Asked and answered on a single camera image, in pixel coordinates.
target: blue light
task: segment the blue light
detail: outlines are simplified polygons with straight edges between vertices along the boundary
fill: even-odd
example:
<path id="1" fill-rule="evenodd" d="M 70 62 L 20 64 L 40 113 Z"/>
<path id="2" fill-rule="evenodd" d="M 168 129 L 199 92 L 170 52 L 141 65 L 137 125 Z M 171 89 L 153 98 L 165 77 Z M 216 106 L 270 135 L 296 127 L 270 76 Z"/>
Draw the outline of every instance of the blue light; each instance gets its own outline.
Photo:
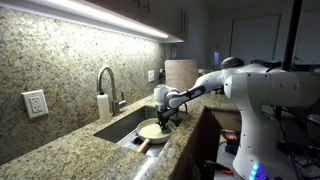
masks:
<path id="1" fill-rule="evenodd" d="M 254 180 L 254 178 L 256 177 L 258 168 L 259 168 L 259 164 L 256 163 L 256 164 L 253 165 L 251 173 L 250 173 L 249 180 Z"/>
<path id="2" fill-rule="evenodd" d="M 258 169 L 259 165 L 258 164 L 254 164 L 253 165 L 253 169 Z"/>

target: stainless steel sink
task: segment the stainless steel sink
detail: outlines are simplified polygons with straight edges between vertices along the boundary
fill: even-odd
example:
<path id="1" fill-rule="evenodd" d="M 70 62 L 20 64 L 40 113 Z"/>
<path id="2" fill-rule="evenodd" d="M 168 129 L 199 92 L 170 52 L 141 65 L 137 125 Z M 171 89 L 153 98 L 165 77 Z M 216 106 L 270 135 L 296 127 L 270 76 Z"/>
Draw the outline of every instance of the stainless steel sink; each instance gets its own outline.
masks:
<path id="1" fill-rule="evenodd" d="M 178 112 L 176 115 L 171 116 L 170 121 L 178 127 L 187 116 L 188 114 L 185 112 Z M 144 106 L 115 122 L 111 126 L 95 133 L 94 136 L 111 141 L 131 150 L 136 150 L 140 146 L 139 141 L 136 144 L 132 143 L 132 140 L 137 136 L 136 127 L 142 121 L 156 117 L 157 112 L 155 108 Z M 149 156 L 158 156 L 164 144 L 152 145 L 146 154 Z"/>

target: faucet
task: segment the faucet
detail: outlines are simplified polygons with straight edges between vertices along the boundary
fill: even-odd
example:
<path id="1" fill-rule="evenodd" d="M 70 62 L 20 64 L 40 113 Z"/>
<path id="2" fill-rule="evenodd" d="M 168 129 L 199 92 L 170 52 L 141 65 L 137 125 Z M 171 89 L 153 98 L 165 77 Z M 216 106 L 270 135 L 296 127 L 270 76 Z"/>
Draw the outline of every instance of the faucet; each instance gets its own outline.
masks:
<path id="1" fill-rule="evenodd" d="M 104 65 L 100 68 L 99 72 L 98 72 L 98 77 L 97 77 L 97 90 L 100 94 L 104 94 L 102 87 L 101 87 L 101 79 L 102 79 L 102 73 L 104 72 L 104 70 L 107 70 L 110 78 L 111 78 L 111 88 L 112 88 L 112 112 L 113 112 L 113 116 L 116 116 L 120 113 L 120 107 L 124 106 L 127 104 L 127 101 L 124 100 L 124 93 L 121 91 L 121 97 L 122 97 L 122 101 L 117 101 L 117 96 L 116 96 L 116 90 L 115 90 L 115 86 L 114 86 L 114 75 L 112 70 L 107 66 Z"/>

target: granite countertop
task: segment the granite countertop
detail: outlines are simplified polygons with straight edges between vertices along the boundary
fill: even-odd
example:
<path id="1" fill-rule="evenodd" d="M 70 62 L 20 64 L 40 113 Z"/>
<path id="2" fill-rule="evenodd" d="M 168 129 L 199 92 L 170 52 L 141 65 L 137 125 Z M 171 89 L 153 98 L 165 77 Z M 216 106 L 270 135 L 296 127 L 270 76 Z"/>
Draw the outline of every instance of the granite countertop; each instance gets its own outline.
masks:
<path id="1" fill-rule="evenodd" d="M 108 123 L 97 120 L 2 165 L 0 179 L 169 179 L 205 106 L 237 110 L 224 95 L 205 94 L 187 104 L 189 119 L 184 119 L 158 157 L 93 136 L 142 106 L 154 106 L 150 95 L 126 106 Z"/>

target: outlet cover plate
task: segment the outlet cover plate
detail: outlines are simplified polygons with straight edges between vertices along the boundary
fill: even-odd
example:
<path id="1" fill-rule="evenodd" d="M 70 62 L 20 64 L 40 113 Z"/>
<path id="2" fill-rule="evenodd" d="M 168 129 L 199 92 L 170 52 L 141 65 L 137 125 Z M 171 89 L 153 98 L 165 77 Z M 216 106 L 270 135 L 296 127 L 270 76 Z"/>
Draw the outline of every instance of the outlet cover plate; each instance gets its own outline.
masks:
<path id="1" fill-rule="evenodd" d="M 148 82 L 154 81 L 154 70 L 148 71 Z"/>
<path id="2" fill-rule="evenodd" d="M 30 119 L 49 113 L 43 90 L 24 92 L 22 96 Z"/>

